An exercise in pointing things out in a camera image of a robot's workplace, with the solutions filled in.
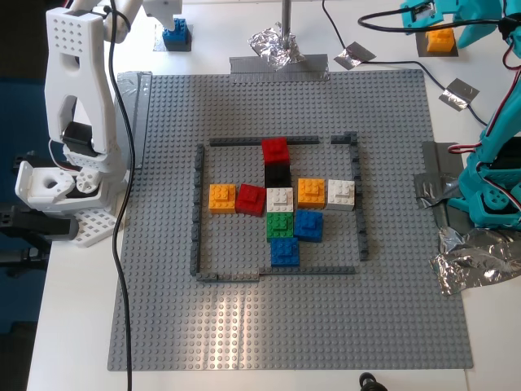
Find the gray tape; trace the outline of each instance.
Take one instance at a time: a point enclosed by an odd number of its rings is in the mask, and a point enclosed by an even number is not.
[[[477,94],[479,94],[479,90],[469,86],[464,81],[456,79],[443,91],[443,94],[440,95],[440,100],[460,112],[468,107]]]
[[[129,116],[136,151],[136,169],[142,168],[147,138],[148,105],[152,74],[150,72],[125,72],[117,75],[117,85]],[[123,161],[130,167],[129,141],[119,105],[116,105],[116,137]]]
[[[306,60],[288,64],[275,72],[260,57],[230,58],[234,83],[275,83],[279,81],[327,81],[327,55],[306,55]]]
[[[376,56],[368,51],[364,46],[353,42],[347,46],[342,53],[335,57],[335,61],[346,68],[348,71],[357,67],[364,61],[371,61]]]
[[[420,208],[430,208],[449,198],[460,198],[458,176],[447,173],[422,173],[414,175],[416,201]]]

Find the orange lego brick on table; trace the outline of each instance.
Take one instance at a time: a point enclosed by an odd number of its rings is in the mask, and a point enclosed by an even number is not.
[[[326,204],[324,179],[299,178],[299,208],[322,209]]]
[[[235,213],[235,185],[210,185],[210,213]]]
[[[425,35],[427,35],[429,53],[449,53],[456,43],[452,29],[430,31]]]

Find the duct tape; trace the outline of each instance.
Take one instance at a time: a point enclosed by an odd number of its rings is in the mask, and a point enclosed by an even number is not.
[[[443,200],[460,198],[458,176],[449,173],[422,173],[414,175],[416,201],[420,208],[430,208]]]
[[[234,83],[330,80],[327,55],[306,55],[304,61],[288,64],[278,71],[274,71],[260,57],[232,57],[230,66],[230,77]]]
[[[273,70],[278,71],[288,64],[304,61],[296,44],[295,35],[290,33],[289,49],[285,49],[281,38],[281,25],[276,23],[278,33],[274,29],[266,29],[248,40],[253,51],[257,53]]]
[[[364,46],[353,42],[347,46],[342,53],[335,57],[335,61],[346,68],[348,71],[357,67],[365,61],[371,61],[376,56],[368,51]]]
[[[477,94],[479,94],[479,90],[469,86],[464,81],[456,79],[443,91],[443,94],[440,95],[440,100],[460,112],[471,104]]]

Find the blue lego brick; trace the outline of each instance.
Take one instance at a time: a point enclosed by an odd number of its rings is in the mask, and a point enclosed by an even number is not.
[[[271,239],[272,267],[299,265],[299,240],[297,238]]]
[[[322,242],[324,217],[320,212],[298,209],[293,235],[304,242]]]
[[[188,25],[186,19],[174,19],[173,22],[176,25],[175,30],[163,29],[163,41],[165,44],[168,43],[188,43]]]

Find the gray lego baseplate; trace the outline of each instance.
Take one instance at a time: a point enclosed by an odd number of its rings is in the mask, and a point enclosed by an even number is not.
[[[252,283],[198,282],[190,275],[197,144],[206,155],[211,138],[318,135],[319,144],[290,147],[292,159],[305,158],[302,168],[291,168],[292,176],[315,169],[307,161],[311,154],[317,169],[324,169],[317,174],[352,174],[356,181],[349,162],[329,151],[346,147],[329,143],[342,130],[357,132],[363,179],[357,206],[365,224],[357,231],[365,227],[369,252],[358,274],[321,275],[320,262],[332,253],[325,248],[315,275],[268,270]],[[472,367],[462,299],[440,294],[428,264],[437,251],[436,224],[415,201],[413,178],[425,171],[422,142],[432,139],[421,71],[341,72],[330,81],[255,86],[234,84],[226,75],[153,77],[145,156],[122,254],[134,369]],[[315,154],[311,147],[324,152]],[[205,156],[204,170],[239,185],[251,167],[242,172],[225,158]],[[256,158],[250,158],[252,165]],[[257,176],[246,182],[262,184]],[[265,244],[265,224],[247,234],[260,235]],[[215,244],[223,275],[230,275],[227,262],[237,256],[228,249],[235,239]],[[260,242],[244,242],[242,256],[258,252],[249,243]],[[344,264],[338,267],[350,267]],[[108,368],[125,369],[119,293]]]

